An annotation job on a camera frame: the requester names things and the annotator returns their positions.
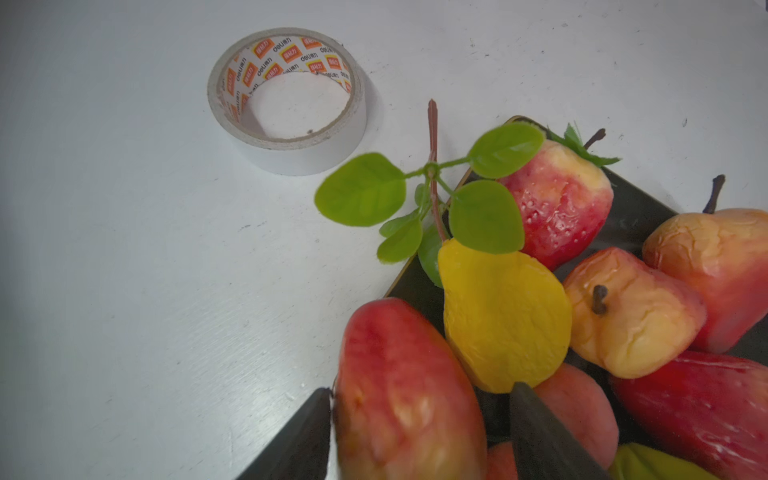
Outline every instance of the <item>orange label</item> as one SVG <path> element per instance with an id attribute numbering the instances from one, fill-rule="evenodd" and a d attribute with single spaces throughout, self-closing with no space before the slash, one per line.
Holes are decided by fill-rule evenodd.
<path id="1" fill-rule="evenodd" d="M 339 63 L 338 57 L 334 57 L 333 55 L 326 55 L 326 60 L 328 61 L 329 67 L 335 68 L 336 70 L 341 70 L 341 64 Z"/>
<path id="2" fill-rule="evenodd" d="M 269 80 L 272 77 L 276 77 L 277 75 L 283 73 L 283 67 L 279 66 L 278 64 L 275 64 L 270 68 L 270 70 L 264 75 L 265 80 Z"/>
<path id="3" fill-rule="evenodd" d="M 301 50 L 299 50 L 299 47 L 291 44 L 288 48 L 280 52 L 280 56 L 283 57 L 283 60 L 285 60 L 286 63 L 290 63 L 294 58 L 301 56 Z"/>
<path id="4" fill-rule="evenodd" d="M 267 40 L 264 40 L 253 47 L 253 53 L 255 53 L 259 59 L 262 59 L 264 58 L 264 55 L 266 55 L 266 53 L 270 50 L 270 48 L 274 46 L 275 42 L 272 41 L 272 38 L 268 38 Z"/>
<path id="5" fill-rule="evenodd" d="M 245 73 L 243 74 L 243 83 L 246 87 L 250 87 L 250 84 L 253 83 L 253 77 L 256 76 L 256 65 L 248 62 L 248 66 L 245 69 Z"/>
<path id="6" fill-rule="evenodd" d="M 230 95 L 235 94 L 235 77 L 237 74 L 235 73 L 235 70 L 229 69 L 227 71 L 227 91 L 230 92 Z"/>
<path id="7" fill-rule="evenodd" d="M 321 71 L 326 71 L 326 66 L 321 61 L 313 61 L 312 63 L 306 64 L 306 66 L 310 68 L 312 73 L 320 73 Z"/>
<path id="8" fill-rule="evenodd" d="M 315 47 L 322 47 L 323 44 L 319 41 L 315 40 L 314 38 L 302 38 L 301 42 L 304 43 L 304 46 L 307 48 L 315 48 Z"/>

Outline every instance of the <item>pear stem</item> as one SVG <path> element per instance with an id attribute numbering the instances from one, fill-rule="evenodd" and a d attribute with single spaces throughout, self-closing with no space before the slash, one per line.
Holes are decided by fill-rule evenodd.
<path id="1" fill-rule="evenodd" d="M 437 164 L 437 104 L 434 100 L 429 101 L 427 107 L 427 117 L 429 118 L 429 163 Z M 432 201 L 432 215 L 435 218 L 435 226 L 440 240 L 448 240 L 448 234 L 445 232 L 445 225 L 440 217 L 440 199 L 437 195 L 437 168 L 427 168 L 427 178 L 429 179 L 429 199 Z"/>
<path id="2" fill-rule="evenodd" d="M 592 135 L 592 138 L 587 140 L 587 143 L 584 144 L 584 149 L 589 150 L 589 147 L 592 146 L 592 144 L 598 140 L 602 140 L 605 138 L 605 129 L 601 128 L 600 130 L 594 132 L 594 135 Z"/>
<path id="3" fill-rule="evenodd" d="M 605 315 L 608 312 L 608 306 L 603 303 L 606 295 L 608 295 L 608 288 L 605 285 L 595 285 L 592 290 L 592 311 L 598 315 Z"/>
<path id="4" fill-rule="evenodd" d="M 725 184 L 725 175 L 717 175 L 712 179 L 712 194 L 710 195 L 710 201 L 707 202 L 707 206 L 704 207 L 703 212 L 705 214 L 714 214 L 717 209 L 717 198 L 720 196 L 720 190 L 723 189 Z"/>

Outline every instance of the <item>white tape roll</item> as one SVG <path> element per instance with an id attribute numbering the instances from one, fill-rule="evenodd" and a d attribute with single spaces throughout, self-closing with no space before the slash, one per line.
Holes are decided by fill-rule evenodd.
<path id="1" fill-rule="evenodd" d="M 337 81 L 349 93 L 342 113 L 303 137 L 270 138 L 246 129 L 241 115 L 250 96 L 280 74 L 308 71 Z M 208 103 L 219 124 L 237 139 L 243 154 L 264 170 L 310 175 L 345 160 L 366 129 L 363 75 L 336 41 L 303 28 L 275 28 L 249 35 L 224 52 L 208 79 Z"/>

